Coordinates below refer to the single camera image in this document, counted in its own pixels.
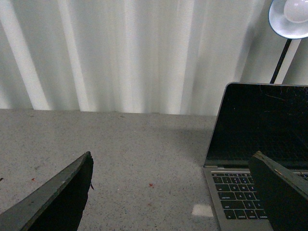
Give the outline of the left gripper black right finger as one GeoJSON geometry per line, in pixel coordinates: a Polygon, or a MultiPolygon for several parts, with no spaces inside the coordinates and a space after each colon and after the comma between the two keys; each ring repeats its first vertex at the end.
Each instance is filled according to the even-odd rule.
{"type": "Polygon", "coordinates": [[[248,161],[261,204],[275,231],[308,229],[308,181],[262,152],[248,161]]]}

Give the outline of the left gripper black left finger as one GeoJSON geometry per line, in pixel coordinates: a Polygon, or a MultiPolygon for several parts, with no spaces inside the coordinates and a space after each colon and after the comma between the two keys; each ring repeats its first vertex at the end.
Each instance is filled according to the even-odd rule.
{"type": "Polygon", "coordinates": [[[89,151],[0,216],[2,231],[76,231],[93,174],[89,151]]]}

